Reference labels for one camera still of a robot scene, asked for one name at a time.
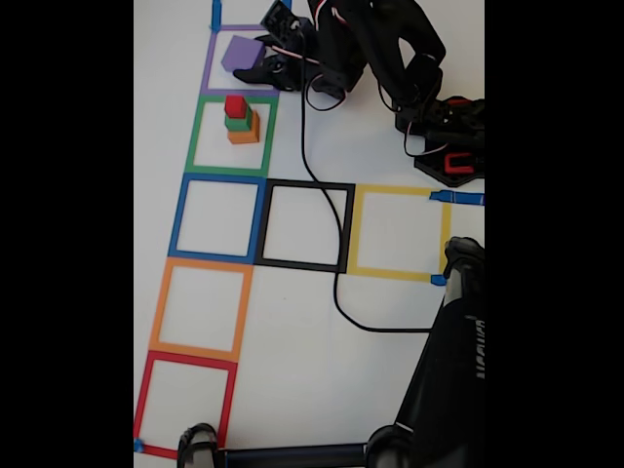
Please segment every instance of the orange cube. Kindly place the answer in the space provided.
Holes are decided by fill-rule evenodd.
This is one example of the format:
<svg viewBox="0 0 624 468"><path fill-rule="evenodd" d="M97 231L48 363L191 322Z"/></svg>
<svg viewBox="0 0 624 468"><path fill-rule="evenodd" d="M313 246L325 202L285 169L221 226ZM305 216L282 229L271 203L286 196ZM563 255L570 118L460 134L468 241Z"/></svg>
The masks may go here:
<svg viewBox="0 0 624 468"><path fill-rule="evenodd" d="M260 142L260 116L257 111L253 112L252 129L248 132L228 132L227 138L232 144L259 143Z"/></svg>

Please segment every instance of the green cube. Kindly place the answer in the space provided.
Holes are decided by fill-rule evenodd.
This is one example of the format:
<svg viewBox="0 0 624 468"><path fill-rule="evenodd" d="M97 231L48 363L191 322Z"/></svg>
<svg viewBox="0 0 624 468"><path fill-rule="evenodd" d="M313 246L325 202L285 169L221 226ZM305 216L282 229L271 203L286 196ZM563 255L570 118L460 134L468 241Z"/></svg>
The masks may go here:
<svg viewBox="0 0 624 468"><path fill-rule="evenodd" d="M227 114L225 114L225 127L227 127L227 130L230 132L248 132L252 129L253 117L254 113L252 109L247 106L247 113L244 119L230 119Z"/></svg>

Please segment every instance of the purple block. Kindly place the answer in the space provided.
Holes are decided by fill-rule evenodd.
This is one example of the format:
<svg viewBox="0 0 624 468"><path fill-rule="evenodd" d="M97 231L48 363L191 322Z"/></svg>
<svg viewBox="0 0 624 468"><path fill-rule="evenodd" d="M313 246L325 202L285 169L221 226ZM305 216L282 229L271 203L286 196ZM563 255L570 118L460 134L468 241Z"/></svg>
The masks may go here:
<svg viewBox="0 0 624 468"><path fill-rule="evenodd" d="M221 64L226 71L249 70L264 58L264 44L255 39L233 36Z"/></svg>

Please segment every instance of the red cube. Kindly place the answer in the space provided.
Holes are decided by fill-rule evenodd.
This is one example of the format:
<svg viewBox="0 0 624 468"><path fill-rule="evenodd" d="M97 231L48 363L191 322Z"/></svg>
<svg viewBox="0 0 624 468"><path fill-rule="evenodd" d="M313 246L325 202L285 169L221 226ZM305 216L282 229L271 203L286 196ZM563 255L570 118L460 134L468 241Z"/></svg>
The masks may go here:
<svg viewBox="0 0 624 468"><path fill-rule="evenodd" d="M225 113L230 119L244 119L247 115L247 102L242 96L225 97Z"/></svg>

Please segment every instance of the black square outline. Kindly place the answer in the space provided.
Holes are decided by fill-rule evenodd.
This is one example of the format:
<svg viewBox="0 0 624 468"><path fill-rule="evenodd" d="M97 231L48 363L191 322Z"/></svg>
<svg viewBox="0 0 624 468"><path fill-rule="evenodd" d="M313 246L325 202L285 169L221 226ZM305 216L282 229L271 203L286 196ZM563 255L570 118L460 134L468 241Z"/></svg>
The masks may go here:
<svg viewBox="0 0 624 468"><path fill-rule="evenodd" d="M304 180L287 180L278 178L268 178L266 180L264 191L264 206L262 207L262 215L260 216L260 229L257 239L257 247L255 248L255 259L253 264L262 266L277 266L281 268L294 268L297 270L325 271L328 273L347 272L347 260L349 256L349 241L351 240L351 224L353 221L353 204L355 201L355 184L354 183L336 183L321 182L321 186L326 190L344 190L347 197L344 207L344 221L342 228L342 252L338 259L338 264L329 265L325 263L309 263L306 261L280 260L274 258L264 258L264 243L266 240L266 229L268 227L269 212L271 210L271 201L273 200L274 187L295 187L295 188L311 188L320 190L319 185L312 181Z"/></svg>

